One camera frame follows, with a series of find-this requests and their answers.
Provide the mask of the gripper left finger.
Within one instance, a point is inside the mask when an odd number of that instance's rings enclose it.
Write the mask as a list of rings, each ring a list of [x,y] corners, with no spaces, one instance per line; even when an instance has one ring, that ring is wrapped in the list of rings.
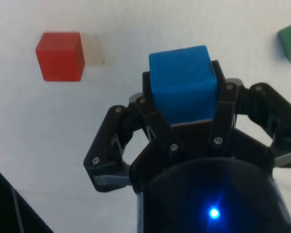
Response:
[[[127,107],[115,105],[107,111],[83,162],[89,176],[156,176],[180,159],[183,143],[155,107],[151,83],[150,73],[144,72],[141,96]],[[139,129],[149,144],[128,165],[123,153]]]

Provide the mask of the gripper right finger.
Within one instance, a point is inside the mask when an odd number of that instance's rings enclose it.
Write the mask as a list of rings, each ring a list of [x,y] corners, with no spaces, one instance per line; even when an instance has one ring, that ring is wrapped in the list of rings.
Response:
[[[269,147],[276,159],[291,159],[291,104],[266,83],[246,88],[240,79],[226,79],[217,60],[212,61],[217,78],[218,101],[212,120],[210,142],[227,149],[237,115],[247,115],[272,139]]]

